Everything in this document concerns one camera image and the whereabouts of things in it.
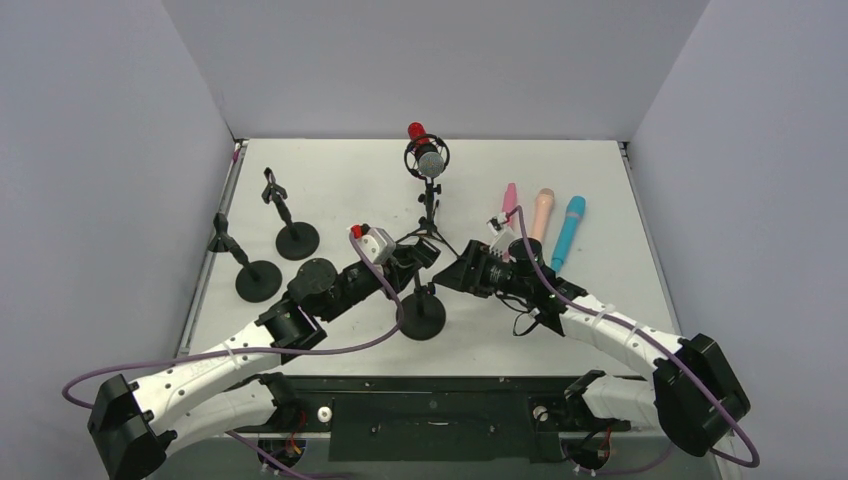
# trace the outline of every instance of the microphone stand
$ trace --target microphone stand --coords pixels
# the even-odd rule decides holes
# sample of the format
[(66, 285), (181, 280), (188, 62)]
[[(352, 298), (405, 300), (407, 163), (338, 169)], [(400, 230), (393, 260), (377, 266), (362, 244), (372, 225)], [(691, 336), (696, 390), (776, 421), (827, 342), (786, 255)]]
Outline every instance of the microphone stand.
[[(409, 153), (412, 153), (418, 142), (422, 138), (433, 138), (435, 143), (447, 149), (447, 145), (445, 145), (444, 140), (435, 135), (425, 134), (421, 137), (417, 137), (412, 139), (406, 147), (406, 151), (404, 152), (404, 162), (406, 163), (406, 156)], [(450, 159), (450, 150), (448, 150), (447, 158)], [(404, 235), (398, 243), (412, 237), (424, 237), (436, 242), (439, 242), (454, 254), (455, 257), (459, 258), (459, 253), (451, 246), (450, 243), (445, 239), (445, 237), (439, 232), (439, 226), (436, 225), (436, 210), (439, 208), (439, 200), (436, 198), (436, 195), (441, 195), (442, 186), (436, 185), (436, 181), (430, 177), (425, 177), (420, 173), (416, 172), (412, 167), (407, 163), (407, 170), (412, 174), (415, 178), (424, 180), (424, 193), (418, 196), (418, 203), (424, 204), (424, 216), (418, 219), (418, 228)]]
[(218, 212), (215, 215), (212, 225), (215, 227), (215, 235), (207, 249), (215, 253), (229, 252), (242, 266), (236, 276), (236, 292), (239, 297), (251, 303), (264, 302), (273, 297), (283, 284), (280, 269), (266, 260), (251, 262), (241, 246), (227, 233), (229, 222), (223, 213)]
[(421, 285), (421, 277), (415, 272), (415, 290), (401, 301), (403, 322), (400, 332), (413, 340), (429, 340), (445, 328), (447, 313), (442, 301), (436, 298), (433, 282)]
[(266, 205), (273, 202), (277, 207), (280, 220), (285, 224), (274, 242), (277, 253), (286, 260), (303, 260), (318, 250), (320, 242), (318, 230), (306, 222), (292, 221), (291, 212), (286, 206), (288, 198), (286, 189), (277, 185), (277, 179), (270, 168), (266, 168), (264, 174), (268, 185), (262, 191), (262, 201)]

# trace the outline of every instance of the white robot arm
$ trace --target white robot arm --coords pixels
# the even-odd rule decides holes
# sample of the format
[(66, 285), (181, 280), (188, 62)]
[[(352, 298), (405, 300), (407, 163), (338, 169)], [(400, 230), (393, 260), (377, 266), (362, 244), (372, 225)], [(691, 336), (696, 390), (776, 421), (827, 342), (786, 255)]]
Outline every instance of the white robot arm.
[(196, 361), (134, 381), (117, 375), (101, 384), (88, 430), (111, 479), (142, 479), (195, 441), (269, 422), (294, 395), (282, 375), (255, 377), (326, 338), (317, 319), (332, 321), (383, 287), (365, 261), (382, 269), (398, 292), (439, 255), (425, 240), (396, 245), (382, 229), (354, 229), (361, 247), (367, 244), (363, 261), (339, 273), (326, 259), (309, 260), (280, 301)]

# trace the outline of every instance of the black cable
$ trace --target black cable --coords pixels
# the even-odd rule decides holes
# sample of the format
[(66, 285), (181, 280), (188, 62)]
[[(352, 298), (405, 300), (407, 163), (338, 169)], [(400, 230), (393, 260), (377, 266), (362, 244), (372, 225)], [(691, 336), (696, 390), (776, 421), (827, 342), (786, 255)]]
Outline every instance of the black cable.
[(571, 450), (574, 450), (574, 451), (583, 450), (583, 447), (585, 447), (587, 443), (589, 443), (589, 442), (590, 442), (593, 438), (595, 438), (595, 437), (596, 437), (599, 433), (601, 433), (601, 432), (605, 432), (608, 428), (612, 427), (612, 425), (613, 425), (615, 422), (616, 422), (616, 420), (614, 420), (614, 419), (609, 420), (609, 421), (608, 421), (608, 422), (607, 422), (604, 426), (602, 426), (601, 428), (599, 428), (599, 429), (597, 429), (597, 430), (594, 430), (594, 431), (592, 431), (592, 432), (589, 432), (589, 434), (588, 434), (588, 435), (586, 435), (585, 437), (583, 437), (583, 440), (581, 440), (581, 441), (580, 441), (580, 443), (578, 443), (577, 445), (575, 445), (575, 446), (573, 446), (573, 447), (572, 447), (572, 446), (569, 446), (569, 445), (568, 445), (568, 443), (566, 442), (566, 444), (565, 444), (565, 449), (564, 449), (564, 450), (565, 450), (565, 458), (564, 458), (563, 460), (568, 460), (568, 459), (570, 458), (570, 456), (568, 455), (569, 451), (571, 451)]
[(524, 330), (523, 332), (518, 333), (518, 332), (515, 331), (515, 328), (518, 326), (518, 319), (521, 318), (524, 315), (527, 315), (527, 313), (528, 312), (521, 312), (521, 313), (519, 313), (518, 315), (515, 316), (515, 321), (512, 322), (512, 336), (513, 337), (523, 337), (523, 336), (529, 334), (530, 332), (532, 332), (533, 330), (535, 330), (536, 327), (539, 326), (539, 322), (536, 321), (536, 320), (533, 320), (533, 324), (530, 325), (529, 327), (527, 327), (527, 329)]
[(518, 313), (530, 313), (530, 310), (519, 310), (519, 309), (517, 309), (517, 308), (513, 307), (512, 305), (510, 305), (510, 304), (506, 303), (506, 299), (504, 299), (504, 298), (497, 297), (497, 299), (498, 299), (498, 300), (500, 300), (500, 301), (501, 301), (501, 303), (503, 303), (503, 304), (504, 304), (504, 306), (505, 306), (506, 308), (508, 308), (508, 309), (512, 310), (513, 312), (518, 312)]
[[(513, 312), (530, 313), (531, 311), (533, 311), (533, 309), (530, 308), (529, 304), (527, 304), (524, 300), (522, 300), (518, 297), (514, 297), (512, 295), (507, 295), (506, 293), (503, 293), (503, 292), (498, 292), (498, 293), (495, 293), (495, 298), (500, 300), (501, 303), (506, 305), (506, 307), (509, 308), (510, 310), (512, 310)], [(517, 308), (507, 304), (505, 302), (505, 300), (509, 300), (510, 302), (516, 302), (517, 304), (521, 305), (521, 308), (523, 310), (518, 310)]]

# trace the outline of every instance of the white wall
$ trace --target white wall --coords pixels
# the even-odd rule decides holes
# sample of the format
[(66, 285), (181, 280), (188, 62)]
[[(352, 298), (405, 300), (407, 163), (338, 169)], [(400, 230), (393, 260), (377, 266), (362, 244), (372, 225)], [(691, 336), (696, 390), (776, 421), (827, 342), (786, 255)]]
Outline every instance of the white wall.
[(105, 478), (59, 391), (173, 354), (232, 145), (158, 0), (0, 5), (2, 478)]
[(630, 147), (680, 324), (751, 397), (750, 478), (848, 478), (845, 19), (712, 0)]
[(707, 0), (165, 0), (236, 136), (627, 140)]

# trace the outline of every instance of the purple cable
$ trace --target purple cable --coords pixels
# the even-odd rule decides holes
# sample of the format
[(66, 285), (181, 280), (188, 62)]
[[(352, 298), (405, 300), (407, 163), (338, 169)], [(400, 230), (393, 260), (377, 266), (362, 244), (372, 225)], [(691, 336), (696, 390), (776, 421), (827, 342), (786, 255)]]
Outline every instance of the purple cable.
[(345, 473), (310, 473), (309, 475), (304, 475), (302, 473), (296, 472), (296, 471), (292, 470), (291, 468), (283, 465), (279, 460), (274, 458), (273, 455), (271, 455), (270, 453), (266, 452), (265, 450), (262, 450), (261, 448), (259, 448), (259, 445), (255, 445), (255, 444), (251, 443), (248, 439), (242, 437), (238, 433), (233, 432), (232, 430), (230, 430), (229, 432), (226, 432), (226, 433), (227, 433), (227, 435), (235, 438), (239, 442), (247, 445), (248, 448), (250, 448), (254, 452), (261, 455), (262, 458), (264, 458), (266, 462), (268, 462), (271, 465), (279, 468), (282, 472), (284, 472), (283, 473), (284, 475), (288, 475), (289, 477), (295, 477), (295, 478), (299, 478), (301, 480), (314, 480), (314, 479), (318, 479), (318, 478), (350, 478), (351, 477), (350, 475), (345, 474)]
[[(557, 289), (555, 289), (553, 285), (548, 282), (548, 279), (545, 278), (545, 274), (542, 273), (542, 269), (539, 267), (539, 264), (536, 263), (535, 254), (533, 253), (533, 247), (530, 245), (530, 240), (527, 238), (527, 228), (524, 226), (524, 210), (522, 210), (521, 205), (515, 207), (511, 212), (509, 212), (507, 217), (512, 216), (516, 212), (518, 212), (518, 225), (521, 227), (521, 239), (524, 241), (524, 248), (527, 250), (527, 255), (530, 258), (530, 263), (533, 265), (533, 270), (536, 271), (536, 276), (539, 277), (539, 280), (542, 281), (542, 284), (545, 286), (545, 288), (547, 288), (549, 292), (555, 295), (559, 299), (559, 301), (561, 301), (570, 308), (592, 316), (600, 315), (600, 312), (596, 312), (591, 308), (586, 308), (582, 305), (577, 305), (571, 300), (565, 298), (565, 296), (559, 293)], [(606, 314), (603, 316), (603, 318), (617, 325), (625, 327), (628, 330), (632, 327), (628, 322), (616, 317), (615, 315)], [(710, 448), (710, 452), (712, 452), (713, 455), (717, 457), (721, 457), (727, 460), (728, 462), (732, 462), (747, 468), (757, 468), (760, 465), (760, 452), (757, 451), (757, 447), (754, 446), (754, 442), (751, 440), (748, 434), (745, 433), (744, 430), (742, 430), (742, 427), (740, 427), (739, 424), (736, 423), (736, 420), (734, 420), (733, 417), (730, 416), (730, 413), (727, 412), (727, 410), (724, 408), (721, 402), (718, 401), (715, 395), (713, 395), (710, 389), (708, 389), (707, 386), (704, 385), (704, 382), (702, 382), (701, 379), (698, 378), (697, 375), (695, 375), (695, 373), (689, 369), (689, 367), (687, 367), (679, 358), (677, 358), (677, 356), (671, 353), (671, 351), (665, 348), (660, 342), (654, 340), (653, 337), (651, 337), (640, 329), (636, 329), (633, 331), (634, 333), (636, 333), (636, 335), (642, 337), (643, 340), (648, 342), (652, 347), (659, 350), (660, 353), (662, 353), (666, 358), (668, 358), (672, 363), (674, 363), (674, 365), (679, 368), (680, 371), (682, 371), (687, 377), (689, 377), (690, 380), (692, 380), (692, 383), (695, 385), (695, 387), (697, 387), (698, 390), (704, 395), (704, 397), (709, 400), (713, 407), (715, 407), (716, 411), (718, 411), (722, 418), (724, 418), (724, 421), (727, 422), (728, 425), (730, 425), (730, 428), (733, 429), (733, 431), (736, 432), (737, 435), (739, 435), (739, 438), (742, 440), (743, 443), (745, 443), (745, 446), (748, 447), (748, 450), (751, 452), (751, 460), (742, 460), (741, 458), (734, 457), (722, 451), (716, 450), (715, 448)]]
[[(598, 476), (598, 477), (602, 477), (602, 476), (612, 477), (612, 476), (615, 476), (615, 475), (636, 475), (637, 473), (647, 472), (648, 470), (650, 470), (650, 469), (656, 467), (657, 465), (661, 464), (662, 462), (668, 460), (668, 457), (671, 456), (671, 452), (673, 452), (673, 451), (674, 451), (674, 444), (669, 443), (668, 448), (665, 449), (665, 451), (662, 453), (662, 455), (660, 455), (653, 462), (651, 462), (647, 465), (643, 465), (641, 467), (636, 467), (636, 468), (625, 468), (625, 469), (621, 469), (621, 470), (609, 470), (609, 471), (595, 470), (595, 475)], [(566, 452), (564, 449), (563, 449), (563, 453), (565, 455), (568, 455), (568, 452)], [(588, 468), (580, 467), (579, 465), (577, 465), (577, 466), (580, 468), (580, 471), (583, 472), (583, 473), (592, 473), (592, 470), (589, 470)]]
[[(350, 234), (350, 244), (353, 245), (353, 249), (356, 251), (356, 254), (362, 260), (362, 263), (377, 277), (377, 280), (380, 281), (380, 284), (383, 285), (383, 288), (388, 292), (392, 301), (397, 305), (397, 321), (394, 326), (392, 326), (391, 330), (384, 333), (380, 337), (371, 340), (370, 342), (365, 342), (360, 345), (354, 345), (352, 347), (344, 347), (344, 348), (334, 348), (332, 350), (297, 350), (293, 348), (272, 348), (272, 347), (248, 347), (248, 348), (234, 348), (232, 349), (233, 355), (240, 355), (245, 353), (273, 353), (273, 354), (282, 354), (282, 355), (340, 355), (344, 353), (352, 353), (358, 352), (360, 350), (365, 350), (366, 348), (371, 348), (374, 345), (380, 344), (388, 340), (392, 335), (400, 330), (400, 323), (403, 321), (403, 307), (400, 303), (400, 298), (398, 298), (397, 292), (394, 291), (392, 285), (386, 280), (382, 273), (377, 270), (368, 257), (365, 256), (365, 253), (362, 252), (362, 249), (359, 248), (359, 245), (356, 244), (356, 239), (353, 238), (353, 233)], [(84, 373), (70, 382), (68, 382), (64, 387), (62, 387), (62, 397), (82, 408), (87, 408), (91, 410), (94, 405), (88, 403), (86, 401), (80, 400), (73, 395), (71, 395), (71, 388), (76, 386), (77, 384), (88, 380), (89, 378), (94, 378), (100, 375), (106, 375), (107, 373), (115, 373), (123, 370), (138, 370), (140, 368), (156, 368), (156, 367), (170, 367), (172, 365), (179, 365), (182, 363), (191, 363), (196, 362), (198, 360), (206, 360), (209, 358), (217, 358), (217, 357), (228, 357), (230, 356), (230, 352), (226, 350), (221, 350), (217, 352), (207, 352), (207, 353), (198, 353), (196, 355), (189, 355), (182, 358), (172, 358), (169, 360), (154, 360), (148, 362), (135, 362), (135, 363), (125, 363), (123, 365), (115, 365), (112, 367), (100, 368), (98, 370), (92, 370), (88, 373)]]

